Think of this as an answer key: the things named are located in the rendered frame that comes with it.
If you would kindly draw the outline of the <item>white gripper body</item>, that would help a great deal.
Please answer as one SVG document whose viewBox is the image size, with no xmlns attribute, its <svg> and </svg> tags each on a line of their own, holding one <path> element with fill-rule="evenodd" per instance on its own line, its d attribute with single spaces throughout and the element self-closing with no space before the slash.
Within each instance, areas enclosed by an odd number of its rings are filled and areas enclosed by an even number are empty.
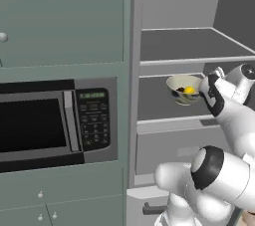
<svg viewBox="0 0 255 226">
<path fill-rule="evenodd" d="M 199 93 L 204 96 L 214 97 L 216 95 L 217 89 L 215 83 L 218 81 L 219 77 L 215 74 L 210 74 L 205 77 L 199 86 Z"/>
</svg>

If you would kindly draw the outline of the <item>white patterned bowl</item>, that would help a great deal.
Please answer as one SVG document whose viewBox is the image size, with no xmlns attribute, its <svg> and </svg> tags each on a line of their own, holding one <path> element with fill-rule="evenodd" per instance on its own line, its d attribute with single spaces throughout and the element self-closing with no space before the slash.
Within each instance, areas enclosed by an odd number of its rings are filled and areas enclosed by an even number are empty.
<svg viewBox="0 0 255 226">
<path fill-rule="evenodd" d="M 174 75 L 166 80 L 168 90 L 176 103 L 182 106 L 190 106 L 200 99 L 199 85 L 202 79 L 192 75 Z M 178 88 L 194 87 L 195 94 L 178 92 Z"/>
</svg>

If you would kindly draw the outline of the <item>glass fridge shelf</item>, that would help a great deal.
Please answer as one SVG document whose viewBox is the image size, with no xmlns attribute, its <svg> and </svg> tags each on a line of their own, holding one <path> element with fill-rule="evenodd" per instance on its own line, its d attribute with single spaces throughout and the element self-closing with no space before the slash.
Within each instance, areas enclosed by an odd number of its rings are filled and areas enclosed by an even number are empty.
<svg viewBox="0 0 255 226">
<path fill-rule="evenodd" d="M 143 66 L 255 61 L 255 49 L 212 27 L 143 29 L 136 49 Z"/>
<path fill-rule="evenodd" d="M 166 85 L 167 76 L 140 78 L 138 84 L 137 120 L 166 118 L 213 119 L 203 99 L 191 106 L 177 104 Z"/>
</svg>

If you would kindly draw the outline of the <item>grey fridge crisper drawer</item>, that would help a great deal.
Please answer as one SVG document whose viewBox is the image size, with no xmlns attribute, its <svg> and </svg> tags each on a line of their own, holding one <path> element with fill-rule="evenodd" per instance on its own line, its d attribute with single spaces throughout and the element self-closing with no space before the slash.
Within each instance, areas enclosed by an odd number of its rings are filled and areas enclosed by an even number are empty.
<svg viewBox="0 0 255 226">
<path fill-rule="evenodd" d="M 219 125 L 140 134 L 137 138 L 135 173 L 154 173 L 157 166 L 165 162 L 191 162 L 199 148 L 206 145 L 230 151 Z"/>
</svg>

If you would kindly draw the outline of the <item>grey open fridge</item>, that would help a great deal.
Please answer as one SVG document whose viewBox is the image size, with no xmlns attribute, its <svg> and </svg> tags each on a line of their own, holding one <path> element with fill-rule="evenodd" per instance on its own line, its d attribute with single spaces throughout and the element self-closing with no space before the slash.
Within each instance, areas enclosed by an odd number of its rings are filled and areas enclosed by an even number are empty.
<svg viewBox="0 0 255 226">
<path fill-rule="evenodd" d="M 214 119 L 178 117 L 137 120 L 140 78 L 192 75 L 203 78 L 216 67 L 230 72 L 241 64 L 255 67 L 255 61 L 180 63 L 143 66 L 137 55 L 143 29 L 180 29 L 212 27 L 255 49 L 255 0 L 132 0 L 130 139 L 128 189 L 154 186 L 153 173 L 137 175 L 136 146 L 140 134 L 198 129 L 218 125 Z"/>
</svg>

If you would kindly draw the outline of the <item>white fridge freezer drawer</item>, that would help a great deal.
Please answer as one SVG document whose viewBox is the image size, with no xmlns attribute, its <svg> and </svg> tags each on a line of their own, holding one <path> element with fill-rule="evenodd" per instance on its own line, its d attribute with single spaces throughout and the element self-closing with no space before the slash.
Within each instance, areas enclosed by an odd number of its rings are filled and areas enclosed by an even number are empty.
<svg viewBox="0 0 255 226">
<path fill-rule="evenodd" d="M 167 204 L 168 192 L 159 190 L 155 185 L 127 190 L 127 226 L 153 226 L 158 214 L 144 215 L 142 207 Z"/>
</svg>

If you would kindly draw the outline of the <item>green drawer front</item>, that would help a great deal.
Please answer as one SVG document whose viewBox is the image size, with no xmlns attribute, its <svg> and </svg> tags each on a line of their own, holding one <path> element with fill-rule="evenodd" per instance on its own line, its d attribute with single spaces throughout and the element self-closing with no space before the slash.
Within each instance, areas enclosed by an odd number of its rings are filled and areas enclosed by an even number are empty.
<svg viewBox="0 0 255 226">
<path fill-rule="evenodd" d="M 105 169 L 0 182 L 0 210 L 123 193 L 123 171 Z"/>
</svg>

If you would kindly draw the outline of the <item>green wide cupboard door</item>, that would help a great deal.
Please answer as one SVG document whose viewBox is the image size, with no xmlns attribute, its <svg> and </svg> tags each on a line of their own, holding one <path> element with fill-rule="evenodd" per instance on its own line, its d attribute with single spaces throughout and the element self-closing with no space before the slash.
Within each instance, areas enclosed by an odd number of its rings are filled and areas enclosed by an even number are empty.
<svg viewBox="0 0 255 226">
<path fill-rule="evenodd" d="M 47 208 L 53 226 L 124 226 L 121 195 L 52 203 Z M 55 212 L 57 219 L 52 218 Z"/>
</svg>

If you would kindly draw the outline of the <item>black and silver microwave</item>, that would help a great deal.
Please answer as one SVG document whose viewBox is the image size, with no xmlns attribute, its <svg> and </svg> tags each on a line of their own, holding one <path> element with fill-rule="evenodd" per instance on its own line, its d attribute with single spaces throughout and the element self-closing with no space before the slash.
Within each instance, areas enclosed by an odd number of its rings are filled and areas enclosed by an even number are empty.
<svg viewBox="0 0 255 226">
<path fill-rule="evenodd" d="M 73 93 L 79 151 L 71 150 L 64 91 Z M 0 172 L 118 158 L 115 78 L 0 84 Z"/>
</svg>

